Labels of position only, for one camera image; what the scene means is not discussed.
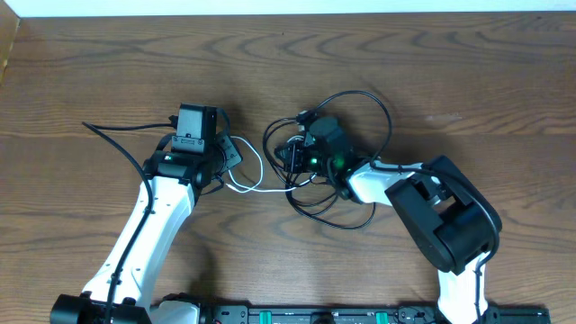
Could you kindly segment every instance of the white cable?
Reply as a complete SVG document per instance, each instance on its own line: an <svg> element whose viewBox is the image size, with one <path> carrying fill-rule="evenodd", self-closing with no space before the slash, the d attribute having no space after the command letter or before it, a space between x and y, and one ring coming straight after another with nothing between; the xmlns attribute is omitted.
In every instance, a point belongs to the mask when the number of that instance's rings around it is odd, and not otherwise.
<svg viewBox="0 0 576 324"><path fill-rule="evenodd" d="M258 160L260 161L260 180L258 180L258 182L256 184L254 184L253 186L249 187L249 186L245 186L243 184L239 184L238 182L236 182L236 179L234 179L234 175L232 175L232 170L228 170L228 174L230 176L230 180L232 180L232 182L234 183L234 185L237 185L240 188L244 188L246 190L240 190L238 188L236 188L235 186L233 186L232 184L226 184L226 186L230 189L232 189L233 191L239 193L239 194L245 194L247 192L257 192L257 193L286 193L289 191L292 191L294 189L297 189L298 187L294 187L294 188L290 188L290 189L257 189L258 185L260 185L262 183L262 180L264 179L264 162L262 162L262 158L260 157L260 155L258 154L258 152L256 151L256 149L252 146L252 144L250 144L250 142L248 142L247 140L245 140L244 138L241 138L240 136L230 136L232 139L234 140L242 140L244 143L246 143L246 145L248 145L248 147L250 149L252 149L252 151L254 152L254 154L256 154L256 156L258 157ZM316 177L316 174L312 175L310 177L310 179L304 181L303 183L299 184L299 185L306 185L308 182L310 182L314 177Z"/></svg>

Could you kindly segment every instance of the wood grain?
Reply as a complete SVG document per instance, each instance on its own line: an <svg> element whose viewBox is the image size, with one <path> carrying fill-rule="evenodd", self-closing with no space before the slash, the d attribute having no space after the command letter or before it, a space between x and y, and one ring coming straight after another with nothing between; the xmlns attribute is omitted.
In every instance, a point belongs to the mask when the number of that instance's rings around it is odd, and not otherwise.
<svg viewBox="0 0 576 324"><path fill-rule="evenodd" d="M137 174L81 121L161 122L180 102L204 103L259 143L272 120L347 89L390 106L384 159L446 154L499 211L488 297L576 322L575 36L573 13L28 19L0 90L0 322L47 322L130 215ZM385 132L363 98L326 113L368 149ZM114 136L141 161L161 134ZM243 151L239 169L254 179L257 161ZM279 185L266 175L265 186ZM329 217L352 223L368 212L341 202ZM295 215L283 195L222 191L199 201L170 250L155 297L178 292L384 304L433 302L438 287L391 209L344 232Z"/></svg>

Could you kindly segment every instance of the wooden table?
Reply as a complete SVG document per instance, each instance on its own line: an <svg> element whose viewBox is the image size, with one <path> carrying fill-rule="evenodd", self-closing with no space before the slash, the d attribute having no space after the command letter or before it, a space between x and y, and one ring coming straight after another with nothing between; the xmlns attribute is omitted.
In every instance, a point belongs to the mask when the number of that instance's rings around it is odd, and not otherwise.
<svg viewBox="0 0 576 324"><path fill-rule="evenodd" d="M272 120L364 89L395 123L384 160L446 154L498 210L488 298L575 322L575 41L572 13L25 19L0 88L0 321L46 322L59 294L81 292L131 213L137 173L81 121L164 122L181 102L203 103L225 108L232 132L260 149ZM367 99L325 113L369 149L385 133ZM113 136L143 161L164 132ZM242 150L246 182L257 161ZM263 187L280 186L266 176ZM340 202L328 217L353 223L368 210ZM282 194L222 190L181 228L155 298L179 292L387 304L434 302L438 286L390 208L348 232L298 216Z"/></svg>

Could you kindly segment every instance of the wall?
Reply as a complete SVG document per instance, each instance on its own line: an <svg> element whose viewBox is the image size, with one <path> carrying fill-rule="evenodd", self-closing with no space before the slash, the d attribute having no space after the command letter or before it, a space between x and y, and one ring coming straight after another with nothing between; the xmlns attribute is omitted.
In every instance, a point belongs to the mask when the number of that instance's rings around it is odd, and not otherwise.
<svg viewBox="0 0 576 324"><path fill-rule="evenodd" d="M18 16L10 10L4 0L0 0L0 84L8 65L8 55L14 45L19 23Z"/></svg>
<svg viewBox="0 0 576 324"><path fill-rule="evenodd" d="M21 17L576 10L576 0L7 0Z"/></svg>

